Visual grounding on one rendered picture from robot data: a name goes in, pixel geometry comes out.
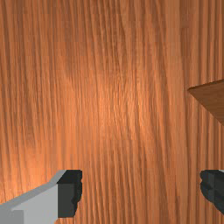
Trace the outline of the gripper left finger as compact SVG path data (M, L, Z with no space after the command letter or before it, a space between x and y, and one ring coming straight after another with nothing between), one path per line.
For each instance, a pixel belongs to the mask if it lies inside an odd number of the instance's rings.
M49 182L0 205L0 224L54 224L73 218L82 195L82 171L58 171Z

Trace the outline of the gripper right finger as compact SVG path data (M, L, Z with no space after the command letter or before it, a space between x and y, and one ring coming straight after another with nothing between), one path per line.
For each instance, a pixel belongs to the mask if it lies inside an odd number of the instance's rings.
M224 170L204 170L200 178L203 196L224 215Z

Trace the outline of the brown door leaf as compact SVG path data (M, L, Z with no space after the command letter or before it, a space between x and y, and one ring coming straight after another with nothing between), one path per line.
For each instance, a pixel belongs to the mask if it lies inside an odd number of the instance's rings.
M224 79L189 87L188 92L224 126Z

